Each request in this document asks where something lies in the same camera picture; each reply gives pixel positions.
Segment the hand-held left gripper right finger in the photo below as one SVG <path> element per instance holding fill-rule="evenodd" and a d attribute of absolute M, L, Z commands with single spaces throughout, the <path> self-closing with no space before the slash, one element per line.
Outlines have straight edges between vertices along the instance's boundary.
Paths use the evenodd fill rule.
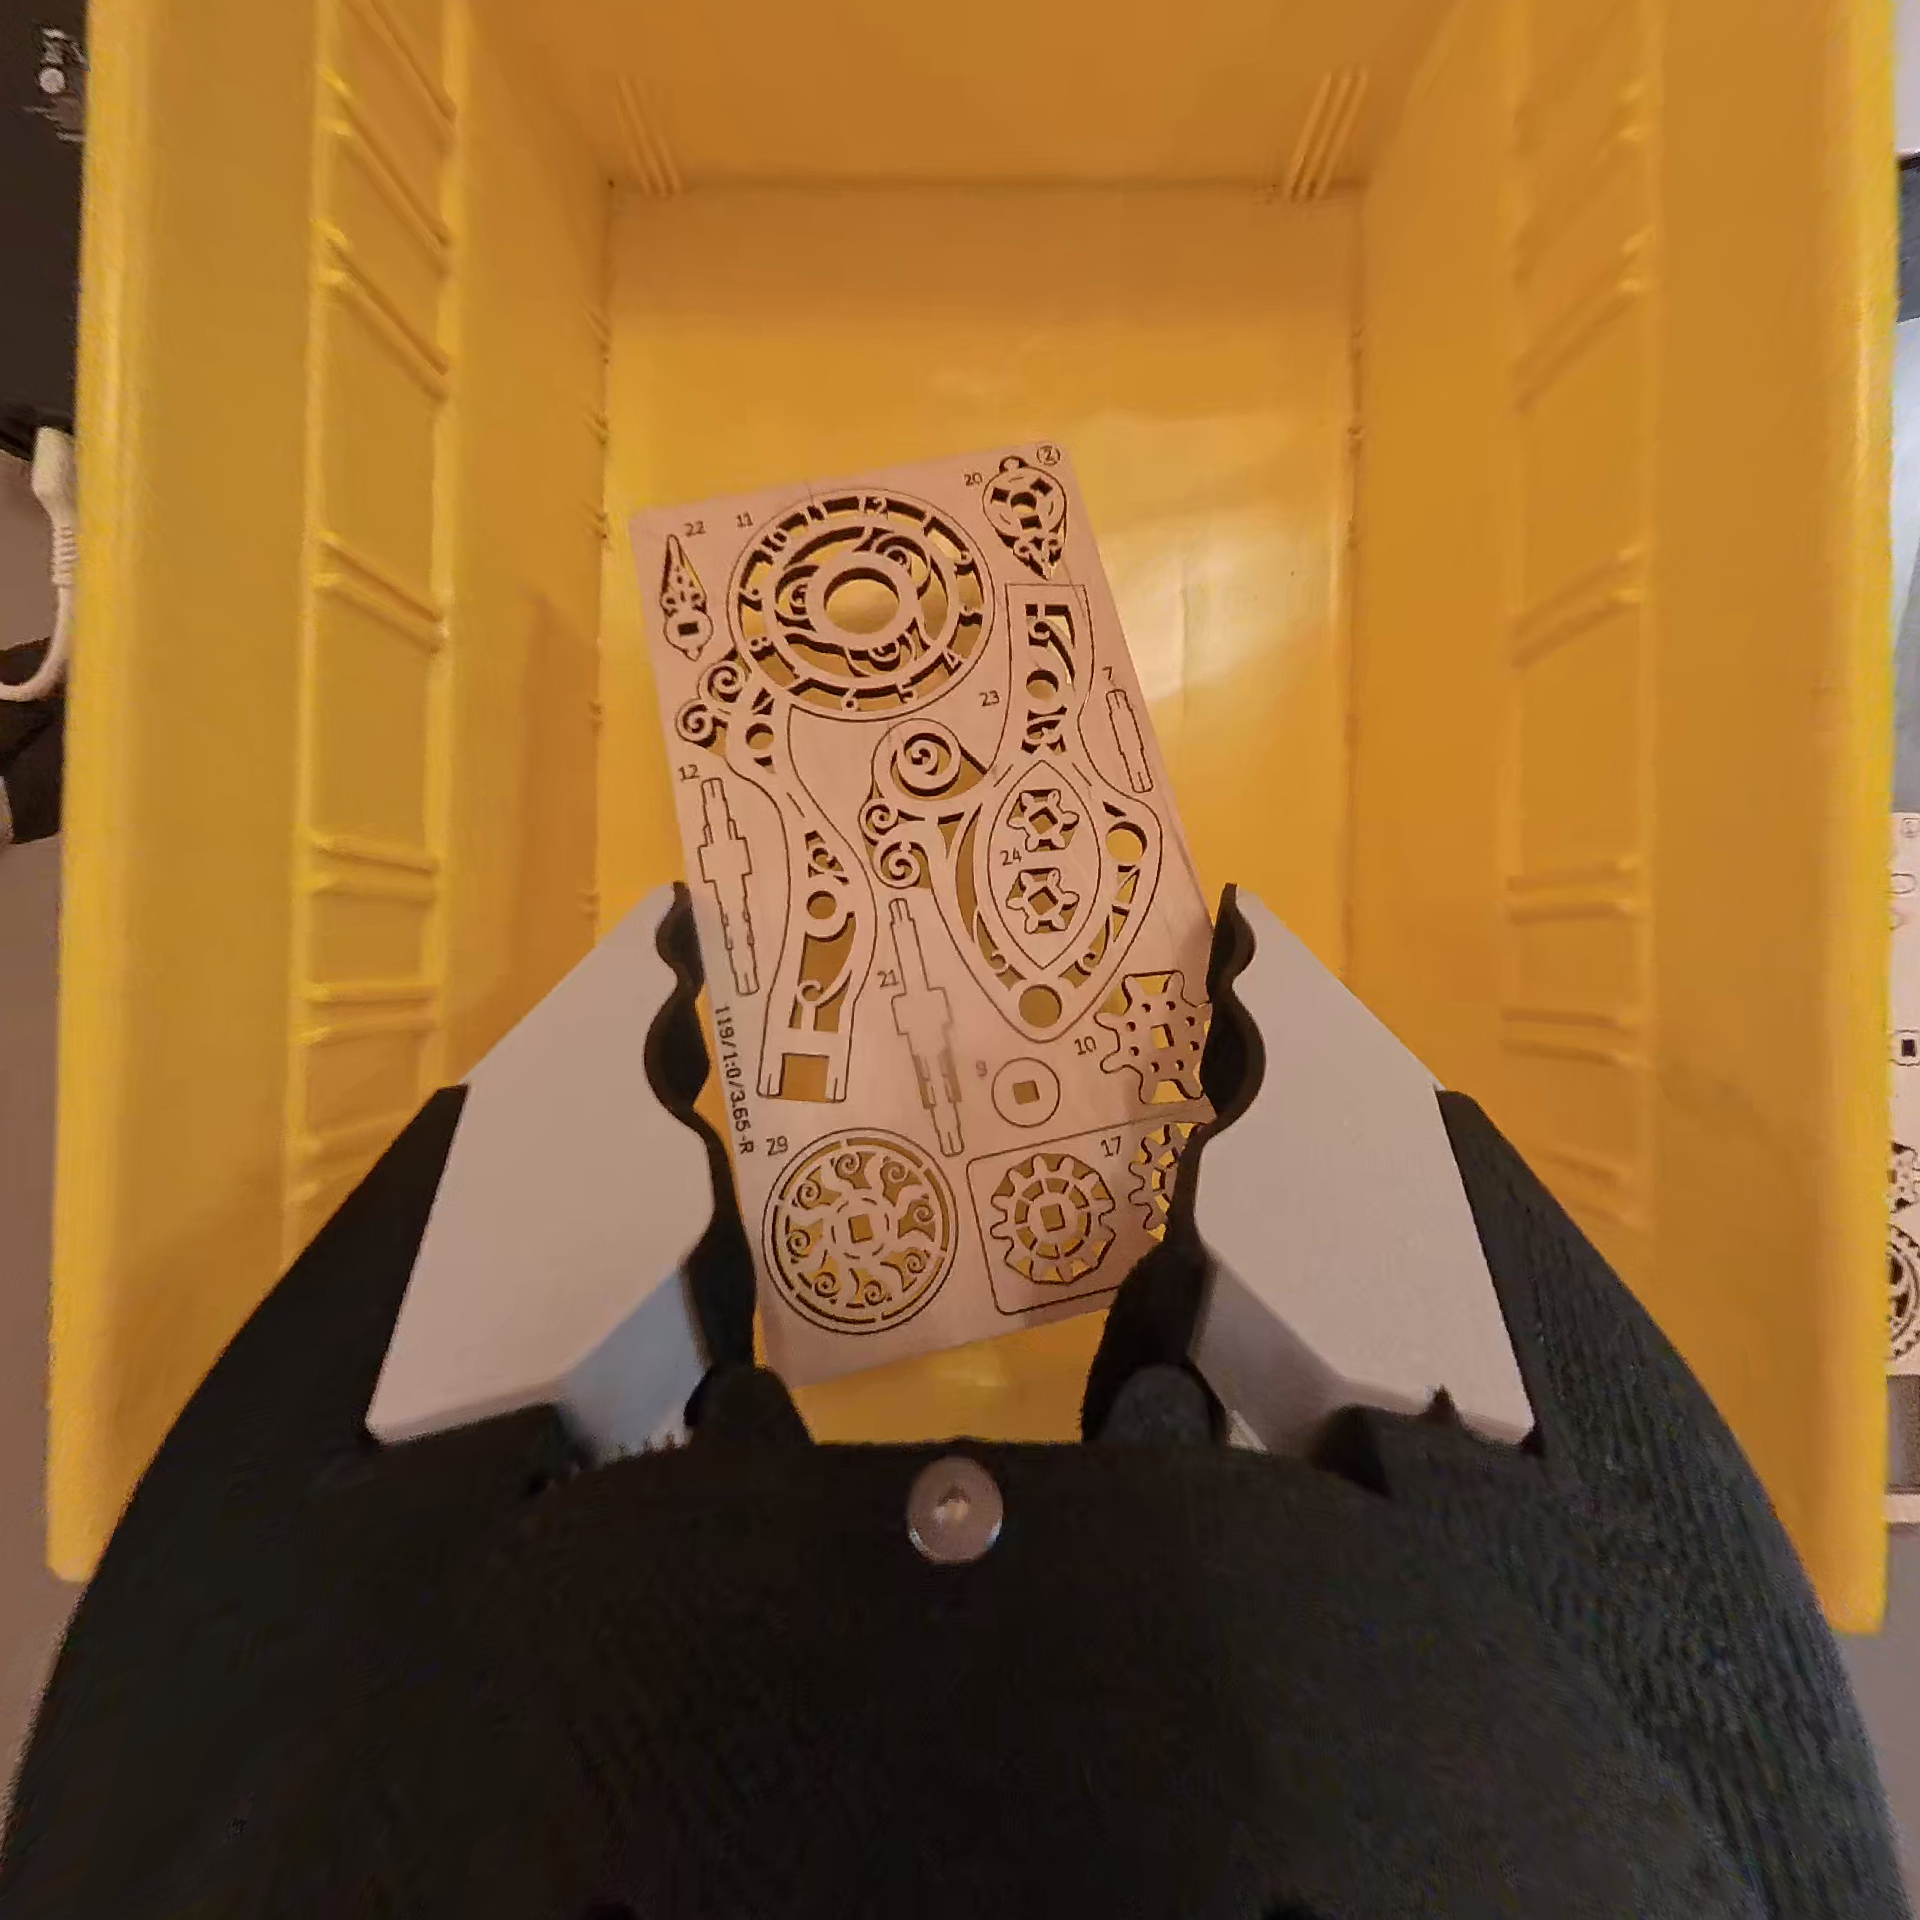
<path fill-rule="evenodd" d="M 1423 1062 L 1253 892 L 1224 889 L 1200 1079 L 1163 1251 L 1195 1273 L 1187 1358 L 1231 1436 L 1307 1457 L 1354 1408 L 1535 1427 Z"/>

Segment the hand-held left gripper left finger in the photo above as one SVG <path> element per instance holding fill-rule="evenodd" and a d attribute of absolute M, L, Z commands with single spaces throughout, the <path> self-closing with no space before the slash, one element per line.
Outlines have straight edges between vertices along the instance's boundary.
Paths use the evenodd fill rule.
<path fill-rule="evenodd" d="M 755 1356 L 758 1278 L 689 888 L 643 899 L 463 1082 L 368 1430 L 410 1446 L 529 1408 L 601 1463 L 689 1438 Z"/>

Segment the yellow plastic bin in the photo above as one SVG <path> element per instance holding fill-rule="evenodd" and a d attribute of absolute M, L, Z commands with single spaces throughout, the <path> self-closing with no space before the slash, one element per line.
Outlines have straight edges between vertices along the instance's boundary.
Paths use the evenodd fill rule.
<path fill-rule="evenodd" d="M 1071 455 L 1202 892 L 1880 1623 L 1890 4 L 91 4 L 51 1569 L 681 871 L 629 518 Z"/>

